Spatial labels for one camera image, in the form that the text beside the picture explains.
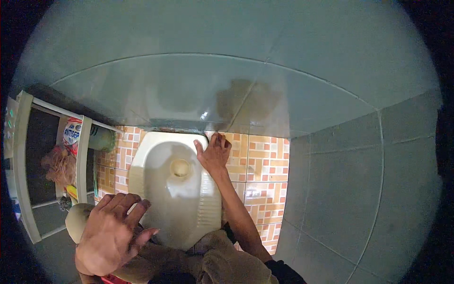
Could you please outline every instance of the white shelf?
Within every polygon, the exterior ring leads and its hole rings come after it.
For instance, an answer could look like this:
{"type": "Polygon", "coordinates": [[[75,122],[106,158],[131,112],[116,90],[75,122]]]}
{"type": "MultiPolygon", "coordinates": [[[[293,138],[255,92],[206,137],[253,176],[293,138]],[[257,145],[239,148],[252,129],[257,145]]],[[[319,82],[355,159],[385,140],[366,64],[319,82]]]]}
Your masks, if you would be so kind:
{"type": "Polygon", "coordinates": [[[43,206],[48,206],[51,204],[58,203],[60,197],[62,196],[63,187],[61,185],[55,186],[56,199],[50,202],[45,202],[41,204],[31,205],[30,195],[28,192],[27,186],[27,175],[25,170],[25,144],[27,138],[27,128],[30,117],[30,109],[36,108],[43,112],[49,113],[51,115],[56,115],[60,117],[59,126],[57,131],[57,145],[63,144],[63,133],[66,127],[68,117],[75,117],[82,120],[82,128],[80,131],[79,137],[79,146],[76,157],[76,188],[77,196],[79,203],[87,203],[87,152],[88,152],[88,143],[90,137],[91,125],[95,124],[116,132],[124,132],[112,126],[97,122],[92,120],[89,117],[78,115],[73,112],[64,110],[55,105],[49,104],[37,98],[34,98],[32,95],[21,91],[18,95],[18,109],[15,118],[14,125],[14,141],[13,141],[13,155],[12,155],[12,169],[15,184],[8,184],[8,187],[15,186],[17,190],[17,199],[19,201],[21,219],[24,227],[29,235],[32,243],[37,243],[44,238],[52,236],[66,228],[65,225],[62,225],[50,232],[40,234],[38,227],[36,226],[35,217],[33,216],[32,208],[39,208],[43,206]]]}

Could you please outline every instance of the gray tile wall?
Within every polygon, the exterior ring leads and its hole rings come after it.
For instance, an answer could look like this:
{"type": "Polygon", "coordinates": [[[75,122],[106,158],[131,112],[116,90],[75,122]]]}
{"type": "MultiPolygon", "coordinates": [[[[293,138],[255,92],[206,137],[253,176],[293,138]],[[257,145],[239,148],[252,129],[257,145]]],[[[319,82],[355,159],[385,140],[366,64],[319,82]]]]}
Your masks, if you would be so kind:
{"type": "Polygon", "coordinates": [[[34,83],[121,125],[285,138],[438,86],[404,10],[360,0],[56,1],[11,93],[34,83]]]}
{"type": "Polygon", "coordinates": [[[275,259],[308,283],[398,282],[439,203],[439,106],[433,90],[292,139],[275,259]]]}

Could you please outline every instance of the toilet bowl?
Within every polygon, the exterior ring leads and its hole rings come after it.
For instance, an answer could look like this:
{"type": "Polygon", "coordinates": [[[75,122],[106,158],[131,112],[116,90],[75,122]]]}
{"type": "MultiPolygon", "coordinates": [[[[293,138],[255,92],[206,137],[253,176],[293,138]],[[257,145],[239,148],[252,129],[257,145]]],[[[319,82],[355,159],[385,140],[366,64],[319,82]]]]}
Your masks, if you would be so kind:
{"type": "Polygon", "coordinates": [[[129,192],[151,202],[140,223],[159,228],[157,241],[187,250],[221,227],[221,195],[197,160],[197,134],[148,132],[129,170],[129,192]]]}

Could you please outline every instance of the hand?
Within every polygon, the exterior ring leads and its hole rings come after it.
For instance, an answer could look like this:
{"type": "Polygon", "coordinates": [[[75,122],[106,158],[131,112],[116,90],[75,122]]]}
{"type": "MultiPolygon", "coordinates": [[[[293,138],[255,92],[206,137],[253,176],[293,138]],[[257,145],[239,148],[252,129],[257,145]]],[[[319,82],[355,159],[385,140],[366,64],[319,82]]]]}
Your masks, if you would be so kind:
{"type": "Polygon", "coordinates": [[[227,171],[226,164],[232,144],[227,141],[225,135],[214,133],[205,151],[198,140],[194,140],[194,145],[197,149],[197,160],[211,176],[227,171]]]}
{"type": "Polygon", "coordinates": [[[76,268],[86,275],[104,276],[125,265],[159,230],[134,229],[150,207],[137,194],[107,194],[93,208],[76,247],[76,268]],[[137,203],[134,209],[127,211],[137,203]]]}

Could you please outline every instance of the person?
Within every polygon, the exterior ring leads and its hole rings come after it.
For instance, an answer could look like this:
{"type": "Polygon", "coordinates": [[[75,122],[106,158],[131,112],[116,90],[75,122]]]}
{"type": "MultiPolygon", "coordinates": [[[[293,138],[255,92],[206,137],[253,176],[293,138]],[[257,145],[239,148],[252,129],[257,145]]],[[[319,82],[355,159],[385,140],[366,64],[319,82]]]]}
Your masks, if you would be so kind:
{"type": "Polygon", "coordinates": [[[94,207],[75,205],[66,225],[77,243],[74,260],[83,284],[102,283],[100,276],[108,274],[132,283],[305,283],[263,247],[227,172],[232,144],[217,132],[205,151],[199,141],[194,144],[221,192],[228,223],[184,252],[150,241],[159,229],[143,229],[139,220],[152,205],[136,194],[106,194],[94,207]],[[236,240],[244,252],[234,248],[236,240]]]}

